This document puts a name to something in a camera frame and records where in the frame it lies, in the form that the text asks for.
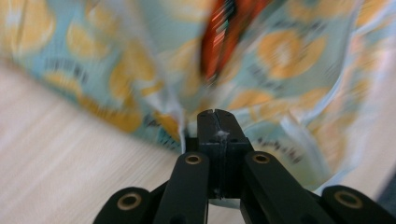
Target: orange object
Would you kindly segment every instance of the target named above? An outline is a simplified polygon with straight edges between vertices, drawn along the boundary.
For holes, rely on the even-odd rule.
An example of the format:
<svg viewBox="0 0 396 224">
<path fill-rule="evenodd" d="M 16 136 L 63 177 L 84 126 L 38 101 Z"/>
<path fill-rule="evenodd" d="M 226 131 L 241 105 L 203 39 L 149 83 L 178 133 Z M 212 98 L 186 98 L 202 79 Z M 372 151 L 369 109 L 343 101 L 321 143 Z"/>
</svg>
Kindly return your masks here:
<svg viewBox="0 0 396 224">
<path fill-rule="evenodd" d="M 218 0 L 201 46 L 201 73 L 212 83 L 230 60 L 240 37 L 271 0 Z"/>
</svg>

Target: metal bolt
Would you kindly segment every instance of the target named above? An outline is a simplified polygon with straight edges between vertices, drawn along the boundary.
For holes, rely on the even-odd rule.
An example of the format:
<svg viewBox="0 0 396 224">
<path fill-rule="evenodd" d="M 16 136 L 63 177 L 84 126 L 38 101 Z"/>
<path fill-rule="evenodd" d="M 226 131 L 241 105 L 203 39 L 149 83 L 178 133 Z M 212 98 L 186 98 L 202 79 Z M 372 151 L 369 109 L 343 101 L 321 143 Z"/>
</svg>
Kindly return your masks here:
<svg viewBox="0 0 396 224">
<path fill-rule="evenodd" d="M 360 209 L 363 207 L 363 202 L 360 198 L 358 198 L 355 194 L 345 190 L 339 190 L 335 192 L 334 198 L 337 200 L 337 202 L 349 208 Z"/>
<path fill-rule="evenodd" d="M 257 163 L 268 163 L 270 159 L 262 154 L 257 154 L 253 156 L 253 160 Z"/>
<path fill-rule="evenodd" d="M 197 155 L 190 155 L 186 158 L 186 163 L 191 164 L 191 165 L 195 165 L 200 163 L 201 157 L 197 156 Z"/>
<path fill-rule="evenodd" d="M 142 197 L 137 193 L 127 193 L 119 198 L 117 207 L 120 210 L 128 211 L 136 208 L 142 202 Z"/>
</svg>

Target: plastic bag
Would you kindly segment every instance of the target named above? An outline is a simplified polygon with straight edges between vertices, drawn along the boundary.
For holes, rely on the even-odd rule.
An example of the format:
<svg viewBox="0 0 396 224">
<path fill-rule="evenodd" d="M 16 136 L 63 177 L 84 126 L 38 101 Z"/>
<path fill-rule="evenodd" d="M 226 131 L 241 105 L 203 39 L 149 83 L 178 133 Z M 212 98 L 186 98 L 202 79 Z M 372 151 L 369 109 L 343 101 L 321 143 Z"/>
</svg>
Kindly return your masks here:
<svg viewBox="0 0 396 224">
<path fill-rule="evenodd" d="M 94 115 L 173 150 L 196 135 L 199 112 L 220 108 L 306 188 L 342 174 L 359 154 L 348 132 L 378 81 L 394 2 L 274 0 L 206 86 L 200 41 L 213 4 L 0 0 L 0 55 Z"/>
</svg>

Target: red object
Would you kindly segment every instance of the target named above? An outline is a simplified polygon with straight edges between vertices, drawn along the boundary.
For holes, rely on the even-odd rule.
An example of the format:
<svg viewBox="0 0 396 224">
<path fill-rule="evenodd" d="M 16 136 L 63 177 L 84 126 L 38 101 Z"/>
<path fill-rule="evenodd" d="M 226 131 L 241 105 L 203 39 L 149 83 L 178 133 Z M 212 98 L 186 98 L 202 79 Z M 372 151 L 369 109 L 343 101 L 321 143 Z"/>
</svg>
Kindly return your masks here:
<svg viewBox="0 0 396 224">
<path fill-rule="evenodd" d="M 212 83 L 230 60 L 240 37 L 272 0 L 218 0 L 201 46 L 201 73 Z"/>
</svg>

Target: light wood surface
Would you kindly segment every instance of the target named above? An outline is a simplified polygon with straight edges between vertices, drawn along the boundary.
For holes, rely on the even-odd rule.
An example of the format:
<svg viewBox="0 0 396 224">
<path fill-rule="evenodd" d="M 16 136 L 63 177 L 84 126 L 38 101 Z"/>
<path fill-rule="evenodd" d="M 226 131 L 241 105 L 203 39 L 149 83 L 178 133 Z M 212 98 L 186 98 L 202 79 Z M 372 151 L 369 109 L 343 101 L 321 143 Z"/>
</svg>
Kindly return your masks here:
<svg viewBox="0 0 396 224">
<path fill-rule="evenodd" d="M 387 94 L 395 95 L 393 89 Z M 372 133 L 368 150 L 343 181 L 372 198 L 396 164 L 395 108 L 389 101 L 365 130 Z M 119 132 L 0 64 L 0 223 L 92 223 L 117 190 L 161 185 L 177 156 Z M 238 210 L 216 206 L 208 222 L 244 223 Z"/>
</svg>

